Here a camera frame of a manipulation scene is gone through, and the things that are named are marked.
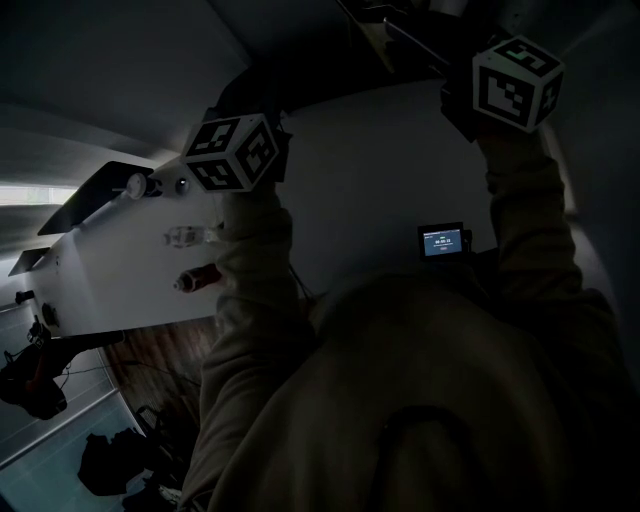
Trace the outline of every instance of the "black and white marker cube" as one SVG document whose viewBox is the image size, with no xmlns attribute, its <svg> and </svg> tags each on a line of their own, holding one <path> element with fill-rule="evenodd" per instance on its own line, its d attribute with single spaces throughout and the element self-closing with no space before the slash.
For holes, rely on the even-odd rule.
<svg viewBox="0 0 640 512">
<path fill-rule="evenodd" d="M 473 58 L 473 108 L 532 132 L 556 107 L 564 64 L 517 36 Z"/>
<path fill-rule="evenodd" d="M 267 118 L 252 114 L 196 126 L 181 161 L 206 192 L 248 192 L 278 153 Z"/>
</svg>

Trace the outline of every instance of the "sleeve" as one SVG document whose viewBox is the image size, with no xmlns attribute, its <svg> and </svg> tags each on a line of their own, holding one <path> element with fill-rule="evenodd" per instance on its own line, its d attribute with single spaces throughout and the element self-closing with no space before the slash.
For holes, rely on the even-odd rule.
<svg viewBox="0 0 640 512">
<path fill-rule="evenodd" d="M 183 502 L 213 491 L 227 462 L 281 384 L 313 345 L 296 283 L 289 273 L 291 217 L 273 185 L 227 194 L 225 249 L 217 261 L 226 279 L 218 299 L 220 338 L 202 368 L 200 434 L 183 487 Z"/>
<path fill-rule="evenodd" d="M 638 397 L 611 308 L 598 291 L 582 287 L 558 166 L 544 154 L 537 133 L 502 130 L 478 142 L 493 195 L 504 312 L 536 337 L 600 436 L 609 437 L 607 443 L 616 436 L 628 442 L 625 432 L 640 426 Z"/>
</svg>

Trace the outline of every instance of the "floor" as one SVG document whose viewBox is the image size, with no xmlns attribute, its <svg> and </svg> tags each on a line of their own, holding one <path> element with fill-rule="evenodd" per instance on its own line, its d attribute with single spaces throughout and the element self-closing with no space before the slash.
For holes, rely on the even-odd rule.
<svg viewBox="0 0 640 512">
<path fill-rule="evenodd" d="M 156 426 L 159 435 L 181 464 L 188 466 L 199 431 L 200 367 L 217 337 L 213 317 L 125 331 L 126 341 L 103 348 L 111 377 L 132 412 L 146 406 L 142 419 Z M 140 361 L 147 366 L 122 365 Z"/>
</svg>

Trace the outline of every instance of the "white wall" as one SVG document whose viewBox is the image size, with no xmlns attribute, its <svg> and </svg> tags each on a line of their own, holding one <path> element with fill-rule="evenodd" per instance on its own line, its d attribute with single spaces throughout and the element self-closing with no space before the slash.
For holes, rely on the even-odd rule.
<svg viewBox="0 0 640 512">
<path fill-rule="evenodd" d="M 622 347 L 640 386 L 640 11 L 616 2 L 607 23 L 569 51 L 553 124 L 568 164 L 578 220 L 602 257 L 620 309 Z"/>
<path fill-rule="evenodd" d="M 415 264 L 416 228 L 463 221 L 495 247 L 484 158 L 440 113 L 439 81 L 346 96 L 294 112 L 280 195 L 292 262 L 312 291 L 353 273 Z"/>
<path fill-rule="evenodd" d="M 333 0 L 209 0 L 233 34 L 257 56 L 313 37 L 323 50 L 347 41 L 347 18 Z"/>
<path fill-rule="evenodd" d="M 249 62 L 206 0 L 12 4 L 0 22 L 5 102 L 158 148 L 180 151 Z"/>
</svg>

